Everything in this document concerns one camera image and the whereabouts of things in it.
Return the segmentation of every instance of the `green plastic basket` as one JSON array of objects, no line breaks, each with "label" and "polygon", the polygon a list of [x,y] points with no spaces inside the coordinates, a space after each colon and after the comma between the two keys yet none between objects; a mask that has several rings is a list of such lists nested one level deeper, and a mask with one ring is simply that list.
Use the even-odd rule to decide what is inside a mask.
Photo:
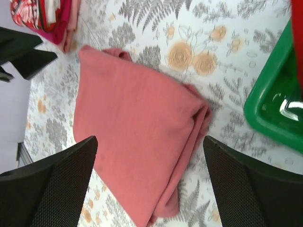
[{"label": "green plastic basket", "polygon": [[303,102],[289,22],[244,105],[252,128],[303,154]]}]

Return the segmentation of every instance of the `towel fold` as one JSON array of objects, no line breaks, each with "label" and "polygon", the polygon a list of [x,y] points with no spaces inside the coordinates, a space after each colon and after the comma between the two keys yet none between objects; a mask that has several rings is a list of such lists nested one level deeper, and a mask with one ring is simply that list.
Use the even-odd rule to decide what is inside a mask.
[{"label": "towel fold", "polygon": [[70,18],[69,18],[69,21],[67,24],[67,28],[64,32],[63,40],[58,45],[59,49],[63,53],[68,53],[70,51],[72,37],[73,37],[74,31],[77,28],[80,4],[81,4],[81,0],[71,0]]},{"label": "towel fold", "polygon": [[45,0],[45,16],[47,24],[56,23],[56,11],[61,7],[61,0]]},{"label": "towel fold", "polygon": [[43,30],[32,29],[32,31],[38,33],[43,36],[48,41],[54,44],[60,44],[63,41],[63,38],[66,36],[66,28],[68,25],[70,11],[71,11],[71,1],[72,0],[61,0],[60,10],[61,15],[57,22],[55,23],[55,27],[52,32],[48,33]]},{"label": "towel fold", "polygon": [[212,112],[192,85],[119,49],[79,52],[76,142],[98,139],[94,168],[136,226],[179,212],[177,184]]}]

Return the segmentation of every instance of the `pink towel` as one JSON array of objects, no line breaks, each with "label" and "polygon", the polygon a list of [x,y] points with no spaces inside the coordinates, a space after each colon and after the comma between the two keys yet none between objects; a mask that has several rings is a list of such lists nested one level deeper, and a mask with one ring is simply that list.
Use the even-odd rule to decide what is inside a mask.
[{"label": "pink towel", "polygon": [[60,44],[63,40],[64,33],[66,31],[67,23],[69,21],[70,11],[71,11],[71,1],[72,0],[61,0],[61,17],[57,21],[55,28],[52,32],[47,33],[43,30],[35,30],[32,29],[34,32],[38,33],[39,35],[43,36],[48,41],[54,44]]},{"label": "pink towel", "polygon": [[73,133],[96,135],[94,168],[136,226],[179,212],[177,184],[212,112],[192,85],[83,46]]},{"label": "pink towel", "polygon": [[74,31],[77,28],[78,12],[80,9],[80,4],[81,4],[81,0],[71,0],[71,13],[70,13],[68,25],[64,33],[64,38],[62,42],[58,45],[59,49],[63,53],[67,53],[70,51],[72,37]]},{"label": "pink towel", "polygon": [[74,30],[77,27],[80,3],[81,0],[61,0],[62,15],[53,32],[32,30],[58,45],[63,53],[67,53],[70,50]]}]

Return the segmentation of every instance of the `floral tablecloth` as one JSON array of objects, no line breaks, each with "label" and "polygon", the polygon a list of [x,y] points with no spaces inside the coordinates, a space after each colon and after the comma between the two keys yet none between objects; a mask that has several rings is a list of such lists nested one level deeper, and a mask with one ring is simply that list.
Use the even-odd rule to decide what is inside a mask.
[{"label": "floral tablecloth", "polygon": [[[209,101],[208,134],[261,161],[303,174],[303,156],[252,130],[243,105],[290,16],[288,0],[82,0],[71,53],[32,80],[25,144],[34,161],[75,143],[72,133],[83,44],[128,50],[132,59],[183,82]],[[179,183],[180,214],[158,227],[220,227],[203,148]],[[81,227],[134,226],[93,171]]]}]

